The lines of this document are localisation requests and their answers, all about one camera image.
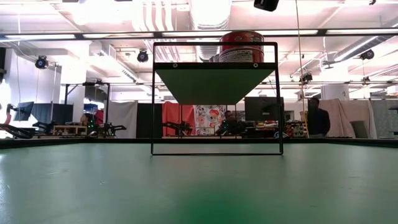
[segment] table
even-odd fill
[[[56,135],[57,131],[67,131],[67,130],[74,130],[73,134],[79,134],[80,132],[87,134],[87,126],[79,126],[79,125],[54,125],[53,127],[53,134]]]
[[[156,144],[258,151],[277,144]],[[398,151],[285,144],[284,156],[150,156],[149,144],[0,151],[0,223],[397,223]]]

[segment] poster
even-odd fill
[[[225,120],[225,105],[194,105],[193,110],[197,135],[214,135]]]

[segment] red can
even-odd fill
[[[220,62],[264,62],[264,52],[253,47],[236,47],[220,53]]]
[[[219,54],[214,55],[213,62],[220,62],[220,55]]]
[[[220,42],[263,42],[264,37],[254,31],[234,31],[228,34],[225,34],[221,37]],[[260,45],[248,45],[248,46],[232,46],[232,45],[224,45],[221,46],[221,53],[225,50],[236,48],[236,47],[252,47],[255,49],[262,50],[263,47]]]

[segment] white column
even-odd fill
[[[77,58],[71,58],[62,65],[61,84],[83,83],[86,81],[86,65]],[[85,90],[84,86],[78,86],[73,89],[70,85],[68,91],[68,104],[73,105],[73,122],[79,122],[83,114]],[[60,89],[60,101],[64,103],[65,87]]]
[[[336,64],[335,67],[324,69],[320,74],[322,80],[328,82],[348,81],[348,68],[344,64]],[[349,100],[348,84],[341,85],[323,85],[321,87],[321,98],[323,100]]]
[[[324,85],[321,87],[321,98],[323,100],[349,100],[348,84]]]

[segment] black monitor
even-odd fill
[[[18,107],[14,108],[14,121],[27,121],[32,113],[34,102],[18,103]]]
[[[280,98],[282,114],[284,114],[284,99]],[[244,114],[246,121],[278,121],[279,105],[276,97],[245,97]]]

